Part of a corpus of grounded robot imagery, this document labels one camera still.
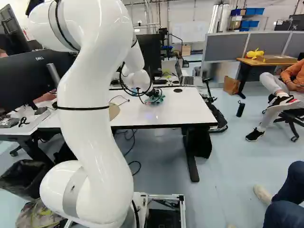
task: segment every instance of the black water bottle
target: black water bottle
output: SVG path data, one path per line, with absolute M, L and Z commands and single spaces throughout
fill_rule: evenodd
M 242 103 L 241 101 L 238 101 L 239 107 L 237 110 L 237 117 L 241 117 L 245 108 L 245 103 Z

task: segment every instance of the trash can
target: trash can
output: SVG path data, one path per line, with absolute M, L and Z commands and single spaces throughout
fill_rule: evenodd
M 20 160 L 0 176 L 0 188 L 32 201 L 40 198 L 40 183 L 49 170 L 44 162 Z

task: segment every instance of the laptop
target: laptop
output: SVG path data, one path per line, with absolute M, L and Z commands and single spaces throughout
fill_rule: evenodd
M 179 78 L 180 84 L 183 85 L 194 85 L 193 76 L 183 76 L 181 71 L 181 66 L 179 61 L 176 61 L 175 70 L 177 73 L 177 77 Z

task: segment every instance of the gray floor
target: gray floor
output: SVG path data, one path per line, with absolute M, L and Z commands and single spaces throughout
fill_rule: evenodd
M 259 123 L 268 92 L 260 86 L 245 87 L 244 93 L 246 107 L 238 118 L 235 114 L 239 97 L 212 89 L 212 94 L 218 97 L 214 104 L 228 120 L 229 129 L 211 136 L 213 150 L 208 160 L 196 158 L 199 183 L 190 181 L 179 129 L 138 130 L 134 149 L 126 157 L 128 162 L 137 160 L 142 164 L 141 171 L 134 176 L 135 190 L 184 194 L 189 228 L 224 228 L 227 223 L 238 228 L 262 227 L 266 208 L 254 196 L 252 186 L 263 184 L 271 193 L 280 188 L 289 164 L 304 158 L 304 130 L 296 127 L 302 139 L 293 143 L 288 125 L 277 123 L 259 141 L 247 142 L 245 135 Z M 116 139 L 122 152 L 132 145 L 122 134 Z M 57 136 L 41 147 L 52 156 L 62 143 L 62 138 Z M 9 142 L 0 144 L 0 173 L 13 162 L 27 158 L 24 152 L 19 157 L 10 157 L 8 152 L 15 146 Z M 12 228 L 25 201 L 3 190 L 0 201 L 1 224 Z

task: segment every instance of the dell logo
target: dell logo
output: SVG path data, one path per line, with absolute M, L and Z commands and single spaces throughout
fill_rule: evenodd
M 42 57 L 42 56 L 40 56 L 40 57 L 36 57 L 35 58 L 37 61 L 39 61 L 39 60 L 43 60 L 44 58 Z

